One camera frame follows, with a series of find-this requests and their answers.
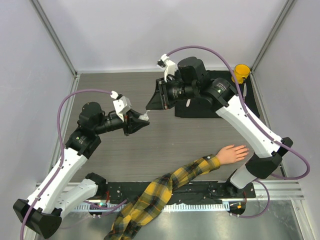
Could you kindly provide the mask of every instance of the wood grain surface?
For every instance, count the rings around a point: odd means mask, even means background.
[[[145,106],[155,90],[155,80],[162,75],[162,72],[82,74],[78,90],[116,91],[130,99],[132,109],[145,113]],[[66,136],[77,127],[82,106],[88,102],[98,102],[106,113],[114,110],[112,98],[107,94],[76,95]],[[148,115],[150,125],[130,136],[124,136],[122,130],[101,135],[102,143],[71,182],[81,182],[91,172],[109,182],[152,181],[202,156],[216,154],[226,145],[248,145],[224,119],[179,118],[174,116],[173,109],[151,111]],[[224,165],[196,180],[226,180],[246,160]]]

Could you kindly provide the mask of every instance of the plaid shirt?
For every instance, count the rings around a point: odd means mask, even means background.
[[[131,240],[140,228],[158,216],[171,198],[172,192],[196,176],[220,167],[214,155],[204,156],[165,174],[151,182],[141,196],[129,202],[118,214],[105,240]]]

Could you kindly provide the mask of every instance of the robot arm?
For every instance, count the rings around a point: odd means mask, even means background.
[[[166,69],[168,62],[168,57],[162,56],[158,65]],[[251,159],[228,179],[231,183],[231,187],[228,188],[231,195],[240,193],[256,178],[267,178],[279,166],[287,150],[270,141],[251,122],[242,108],[236,89],[227,80],[211,79],[204,63],[196,57],[181,60],[175,74],[165,74],[165,77],[166,79],[156,80],[155,92],[146,106],[147,110],[166,110],[173,108],[181,100],[205,99],[207,107],[228,121],[253,148],[254,154]],[[275,141],[288,147],[293,145],[290,138],[281,138],[268,129],[250,110],[249,113]]]
[[[62,194],[74,174],[101,143],[99,135],[123,129],[124,134],[128,136],[150,124],[147,114],[132,110],[127,97],[118,95],[114,91],[111,97],[114,98],[115,110],[109,112],[107,116],[97,102],[88,102],[82,107],[77,121],[78,127],[65,144],[62,167],[59,160],[41,185],[26,200],[18,199],[13,205],[15,213],[22,222],[30,204],[38,198],[39,192],[45,188],[57,169],[61,168],[34,205],[26,222],[30,229],[45,239],[57,231],[63,218],[77,205],[88,198],[102,196],[106,192],[106,180],[95,173],[90,173],[78,186]]]

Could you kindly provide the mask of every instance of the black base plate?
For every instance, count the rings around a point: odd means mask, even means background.
[[[119,204],[123,200],[133,201],[140,196],[150,182],[109,182],[108,191],[111,204]],[[256,197],[254,185],[249,183],[244,189],[247,199]],[[172,204],[221,204],[221,199],[243,199],[244,194],[231,196],[226,191],[226,183],[218,181],[192,181],[173,192],[167,205]]]

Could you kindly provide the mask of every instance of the white wall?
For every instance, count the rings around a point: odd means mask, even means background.
[[[320,225],[319,9],[319,0],[296,1],[255,73],[272,129],[283,137],[291,137],[294,149],[310,162],[311,172],[300,183],[317,231]],[[285,156],[285,167],[292,177],[306,169],[292,154]]]
[[[18,198],[48,172],[56,114],[72,75],[28,0],[0,7],[0,233],[16,240]]]
[[[40,0],[79,71],[154,69],[159,57],[185,45],[221,53],[231,65],[252,65],[286,0]],[[207,67],[224,67],[201,50]]]

